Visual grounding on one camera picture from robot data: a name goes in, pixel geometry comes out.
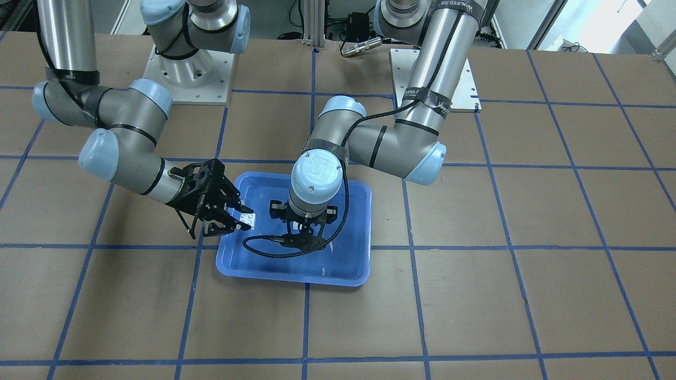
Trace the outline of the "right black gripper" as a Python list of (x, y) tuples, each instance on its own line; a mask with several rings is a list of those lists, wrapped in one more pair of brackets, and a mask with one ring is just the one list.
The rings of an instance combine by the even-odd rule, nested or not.
[(240, 200), (241, 193), (224, 171), (224, 164), (217, 159), (169, 169), (169, 176), (178, 178), (181, 187), (167, 205), (176, 210), (190, 235), (195, 235), (198, 220), (203, 221), (203, 236), (229, 235), (240, 230), (238, 218), (228, 208), (254, 213)]

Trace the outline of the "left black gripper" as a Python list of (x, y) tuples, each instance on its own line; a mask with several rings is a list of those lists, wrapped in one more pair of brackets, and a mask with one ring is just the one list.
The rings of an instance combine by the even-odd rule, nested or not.
[(325, 240), (322, 234), (326, 224), (331, 224), (337, 219), (338, 207), (329, 205), (321, 214), (311, 218), (295, 214), (288, 203), (282, 204), (281, 201), (271, 200), (269, 214), (271, 219), (280, 219), (287, 226), (287, 233), (273, 236), (273, 241), (287, 248), (314, 251), (323, 250), (333, 240), (333, 238)]

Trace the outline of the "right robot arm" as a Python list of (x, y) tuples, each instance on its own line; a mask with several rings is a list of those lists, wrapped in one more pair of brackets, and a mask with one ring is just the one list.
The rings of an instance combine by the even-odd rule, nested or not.
[[(36, 36), (48, 78), (34, 87), (32, 105), (44, 119), (92, 128), (78, 156), (80, 168), (104, 181), (193, 217), (196, 236), (227, 235), (251, 226), (229, 209), (250, 214), (217, 159), (181, 166), (155, 153), (172, 106), (162, 83), (137, 79), (127, 89), (100, 85), (91, 4), (35, 1)], [(201, 84), (216, 79), (210, 51), (243, 53), (251, 14), (236, 1), (142, 1), (142, 19), (154, 40), (167, 81)]]

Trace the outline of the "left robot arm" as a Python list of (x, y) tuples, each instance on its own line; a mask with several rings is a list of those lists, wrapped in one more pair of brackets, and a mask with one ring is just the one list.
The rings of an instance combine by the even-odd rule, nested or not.
[(264, 236), (304, 255), (337, 238), (352, 210), (331, 206), (339, 190), (349, 191), (347, 169), (357, 162), (421, 185), (441, 170), (446, 146), (438, 137), (486, 1), (378, 1), (373, 26), (378, 34), (419, 48), (396, 107), (369, 115), (352, 97), (334, 96), (316, 119), (311, 136), (290, 174), (285, 202), (270, 202), (269, 214), (284, 222), (282, 235)]

